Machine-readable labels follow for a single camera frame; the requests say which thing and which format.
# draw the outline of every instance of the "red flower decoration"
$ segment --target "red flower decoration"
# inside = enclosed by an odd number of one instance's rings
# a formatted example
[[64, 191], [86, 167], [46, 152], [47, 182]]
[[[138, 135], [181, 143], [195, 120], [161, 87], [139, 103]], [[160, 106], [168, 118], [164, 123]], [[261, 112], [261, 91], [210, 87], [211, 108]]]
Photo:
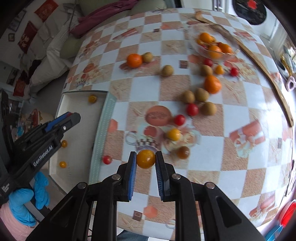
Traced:
[[257, 8], [257, 3], [254, 0], [249, 0], [248, 7], [255, 10]]

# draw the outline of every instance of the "red cloth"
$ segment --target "red cloth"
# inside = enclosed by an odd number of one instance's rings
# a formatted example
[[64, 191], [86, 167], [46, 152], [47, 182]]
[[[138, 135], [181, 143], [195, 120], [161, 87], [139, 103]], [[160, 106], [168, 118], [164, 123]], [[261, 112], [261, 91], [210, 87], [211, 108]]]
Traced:
[[81, 38], [93, 27], [112, 17], [113, 15], [132, 9], [137, 1], [138, 0], [120, 0], [118, 2], [109, 3], [101, 8], [98, 8], [89, 15], [79, 18], [78, 21], [80, 24], [78, 24], [70, 33], [72, 33], [76, 38]]

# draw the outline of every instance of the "black round object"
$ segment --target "black round object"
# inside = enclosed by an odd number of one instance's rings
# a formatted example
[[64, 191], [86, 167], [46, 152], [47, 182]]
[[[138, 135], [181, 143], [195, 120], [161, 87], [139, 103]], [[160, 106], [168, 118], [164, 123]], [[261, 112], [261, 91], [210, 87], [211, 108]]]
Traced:
[[251, 25], [262, 24], [266, 19], [265, 6], [258, 0], [232, 0], [235, 13]]

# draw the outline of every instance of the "bowl of oranges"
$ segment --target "bowl of oranges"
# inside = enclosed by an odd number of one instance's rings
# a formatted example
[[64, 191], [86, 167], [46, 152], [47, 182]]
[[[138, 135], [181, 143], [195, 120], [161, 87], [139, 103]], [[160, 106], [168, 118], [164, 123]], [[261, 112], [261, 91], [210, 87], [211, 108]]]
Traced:
[[226, 39], [206, 23], [192, 25], [188, 34], [193, 49], [215, 62], [227, 61], [239, 52], [234, 41]]

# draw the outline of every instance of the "blue jeans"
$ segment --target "blue jeans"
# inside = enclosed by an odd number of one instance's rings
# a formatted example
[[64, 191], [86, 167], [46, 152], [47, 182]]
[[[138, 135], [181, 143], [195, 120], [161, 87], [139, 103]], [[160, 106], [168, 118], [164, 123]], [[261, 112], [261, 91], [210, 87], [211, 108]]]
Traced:
[[147, 241], [148, 237], [123, 230], [118, 236], [117, 241]]

